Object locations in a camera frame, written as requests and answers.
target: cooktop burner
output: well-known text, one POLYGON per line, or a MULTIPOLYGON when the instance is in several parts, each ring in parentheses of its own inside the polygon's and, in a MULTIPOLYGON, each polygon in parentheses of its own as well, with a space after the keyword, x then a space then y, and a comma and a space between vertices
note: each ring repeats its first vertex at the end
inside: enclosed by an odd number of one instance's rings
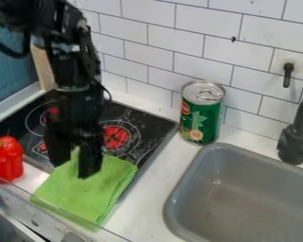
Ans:
MULTIPOLYGON (((30 163, 43 171, 53 169, 44 143, 44 96, 36 99, 0 123, 0 136, 19 140, 30 163)), ((175 134, 175 122, 112 103, 100 123, 104 129, 106 152, 136 164, 149 164, 175 134)))

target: red bell pepper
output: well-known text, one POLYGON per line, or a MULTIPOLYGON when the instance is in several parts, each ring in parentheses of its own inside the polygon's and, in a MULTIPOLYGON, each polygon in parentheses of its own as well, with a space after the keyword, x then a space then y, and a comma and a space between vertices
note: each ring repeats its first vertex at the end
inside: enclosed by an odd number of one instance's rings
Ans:
POLYGON ((0 138, 0 183, 12 182, 23 173, 22 146, 13 137, 0 138))
POLYGON ((0 138, 3 143, 3 153, 7 159, 12 163, 12 170, 14 179, 20 178, 24 174, 23 155, 24 151, 22 146, 16 139, 10 136, 0 138))

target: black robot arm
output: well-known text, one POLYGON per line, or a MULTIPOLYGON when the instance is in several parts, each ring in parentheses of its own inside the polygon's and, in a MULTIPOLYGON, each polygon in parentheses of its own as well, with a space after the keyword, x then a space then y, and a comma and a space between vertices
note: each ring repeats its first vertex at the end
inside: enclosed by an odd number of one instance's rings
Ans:
POLYGON ((79 178, 97 173, 104 149, 98 121, 107 90, 101 85, 100 61, 81 11, 64 0, 0 0, 0 25, 24 33, 20 53, 0 43, 0 51, 13 58, 28 53, 30 35, 45 43, 56 80, 45 129, 51 163, 67 162, 72 147, 79 146, 79 178))

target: green cloth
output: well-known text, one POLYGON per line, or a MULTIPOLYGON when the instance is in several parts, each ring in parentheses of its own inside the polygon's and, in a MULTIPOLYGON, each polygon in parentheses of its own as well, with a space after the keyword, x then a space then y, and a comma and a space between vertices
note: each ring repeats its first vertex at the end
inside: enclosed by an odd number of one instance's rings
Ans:
POLYGON ((101 170, 81 180, 78 164, 78 152, 73 152, 71 161, 56 168, 30 201, 94 230, 133 179, 137 167, 105 155, 101 170))

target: green can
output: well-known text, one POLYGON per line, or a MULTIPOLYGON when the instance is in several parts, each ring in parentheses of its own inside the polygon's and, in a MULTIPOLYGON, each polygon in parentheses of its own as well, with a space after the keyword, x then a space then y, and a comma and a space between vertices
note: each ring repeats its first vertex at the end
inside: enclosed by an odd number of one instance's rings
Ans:
POLYGON ((180 134, 186 141, 203 146, 218 139, 224 97, 223 86, 208 80, 183 87, 180 134))

